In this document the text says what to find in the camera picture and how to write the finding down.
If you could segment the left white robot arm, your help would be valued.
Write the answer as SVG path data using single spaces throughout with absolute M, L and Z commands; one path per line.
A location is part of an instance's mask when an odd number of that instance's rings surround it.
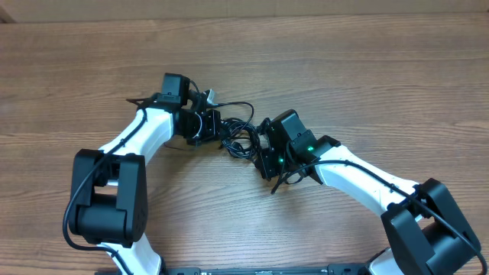
M 63 237 L 78 251 L 107 253 L 119 274 L 165 274 L 164 259 L 145 234 L 146 166 L 175 135 L 191 144 L 217 136 L 215 93 L 200 91 L 186 76 L 165 73 L 159 92 L 130 102 L 136 115 L 122 133 L 74 157 Z

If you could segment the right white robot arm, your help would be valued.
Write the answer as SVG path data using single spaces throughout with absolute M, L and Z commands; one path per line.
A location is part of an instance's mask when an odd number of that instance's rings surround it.
M 381 219 L 389 246 L 360 274 L 454 274 L 474 257 L 481 272 L 488 272 L 476 234 L 440 181 L 417 183 L 384 172 L 333 137 L 316 138 L 292 109 L 265 118 L 257 132 L 268 146 L 258 154 L 256 167 L 263 178 L 277 178 L 274 190 L 310 177 Z

